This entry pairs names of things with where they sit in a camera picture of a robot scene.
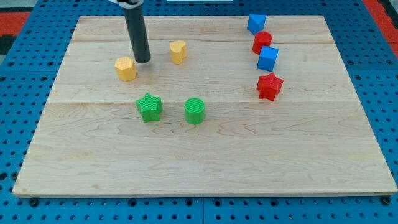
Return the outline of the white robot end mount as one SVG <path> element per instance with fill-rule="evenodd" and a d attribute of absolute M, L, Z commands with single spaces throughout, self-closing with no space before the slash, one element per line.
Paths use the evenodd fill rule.
<path fill-rule="evenodd" d="M 118 4 L 122 8 L 137 8 L 139 6 L 142 6 L 144 3 L 144 0 L 109 0 L 109 1 L 114 4 Z"/>

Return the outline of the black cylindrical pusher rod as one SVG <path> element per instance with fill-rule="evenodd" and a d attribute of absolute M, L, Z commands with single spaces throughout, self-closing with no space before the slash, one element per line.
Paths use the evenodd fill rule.
<path fill-rule="evenodd" d="M 147 63 L 151 59 L 149 41 L 142 5 L 123 9 L 127 30 L 131 41 L 134 59 L 137 63 Z"/>

